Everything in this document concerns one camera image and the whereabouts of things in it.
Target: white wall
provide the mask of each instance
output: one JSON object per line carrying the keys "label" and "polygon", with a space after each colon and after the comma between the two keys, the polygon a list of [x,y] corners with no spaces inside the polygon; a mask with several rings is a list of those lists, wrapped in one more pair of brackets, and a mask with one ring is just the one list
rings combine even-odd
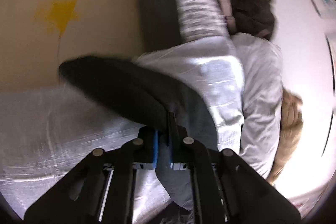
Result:
{"label": "white wall", "polygon": [[310,0],[274,0],[273,8],[278,19],[273,42],[283,51],[283,84],[303,99],[302,138],[277,181],[277,189],[293,198],[324,185],[336,167],[334,129],[321,157],[334,106],[325,33],[336,31],[336,21],[321,19]]}

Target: mattress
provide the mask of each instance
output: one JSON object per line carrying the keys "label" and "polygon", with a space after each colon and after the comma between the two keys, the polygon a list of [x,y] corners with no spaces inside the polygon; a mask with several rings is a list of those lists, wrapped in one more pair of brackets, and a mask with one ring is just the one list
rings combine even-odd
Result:
{"label": "mattress", "polygon": [[[138,64],[173,75],[204,98],[218,133],[218,148],[239,152],[243,71],[231,40],[200,39],[144,55]],[[119,148],[136,138],[129,121],[64,85],[0,94],[0,191],[20,217],[94,148]],[[134,223],[164,209],[169,195],[154,171],[140,171]]]}

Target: beige wall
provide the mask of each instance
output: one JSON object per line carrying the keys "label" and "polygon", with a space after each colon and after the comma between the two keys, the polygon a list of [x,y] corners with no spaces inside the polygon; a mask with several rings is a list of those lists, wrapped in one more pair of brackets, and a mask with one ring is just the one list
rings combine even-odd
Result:
{"label": "beige wall", "polygon": [[50,13],[67,1],[0,0],[0,90],[57,84],[58,64],[79,55],[142,53],[136,0],[75,0],[77,19],[60,37]]}

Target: screw head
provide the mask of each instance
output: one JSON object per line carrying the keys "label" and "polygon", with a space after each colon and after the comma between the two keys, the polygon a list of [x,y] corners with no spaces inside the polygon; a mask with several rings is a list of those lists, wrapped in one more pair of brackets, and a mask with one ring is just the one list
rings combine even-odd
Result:
{"label": "screw head", "polygon": [[194,143],[194,139],[191,138],[191,137],[185,137],[185,138],[183,139],[183,142],[184,142],[185,144],[193,144],[193,143]]}
{"label": "screw head", "polygon": [[136,138],[133,140],[134,145],[142,145],[143,144],[143,139],[141,138]]}
{"label": "screw head", "polygon": [[224,149],[223,150],[223,155],[227,157],[233,156],[233,151],[231,149]]}
{"label": "screw head", "polygon": [[92,155],[95,157],[99,157],[104,154],[104,150],[102,148],[96,148],[92,151]]}

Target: yellow star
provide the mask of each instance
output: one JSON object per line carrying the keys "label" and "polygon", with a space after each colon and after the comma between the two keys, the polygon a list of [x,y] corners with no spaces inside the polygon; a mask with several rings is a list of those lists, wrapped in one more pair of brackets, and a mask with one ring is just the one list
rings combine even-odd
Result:
{"label": "yellow star", "polygon": [[34,18],[47,23],[47,30],[59,31],[61,37],[70,20],[78,20],[75,12],[77,0],[52,0],[48,5],[43,5],[36,10]]}

